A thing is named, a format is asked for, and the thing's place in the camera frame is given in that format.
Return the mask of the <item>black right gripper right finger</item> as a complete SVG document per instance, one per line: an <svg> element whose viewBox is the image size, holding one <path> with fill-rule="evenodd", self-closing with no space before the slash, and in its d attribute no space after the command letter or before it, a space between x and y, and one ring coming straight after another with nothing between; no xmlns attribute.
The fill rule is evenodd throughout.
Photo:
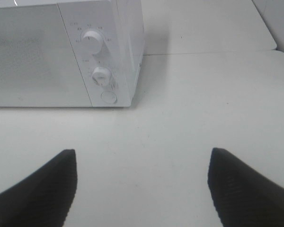
<svg viewBox="0 0 284 227"><path fill-rule="evenodd" d="M229 151L212 149L207 183L224 227L284 227L284 188Z"/></svg>

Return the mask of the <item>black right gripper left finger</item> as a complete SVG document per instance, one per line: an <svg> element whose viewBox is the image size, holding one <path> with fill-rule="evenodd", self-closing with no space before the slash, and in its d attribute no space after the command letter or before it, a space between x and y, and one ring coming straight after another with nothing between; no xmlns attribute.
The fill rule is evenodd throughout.
<svg viewBox="0 0 284 227"><path fill-rule="evenodd" d="M75 150L63 150L0 193L0 227L62 227L77 184Z"/></svg>

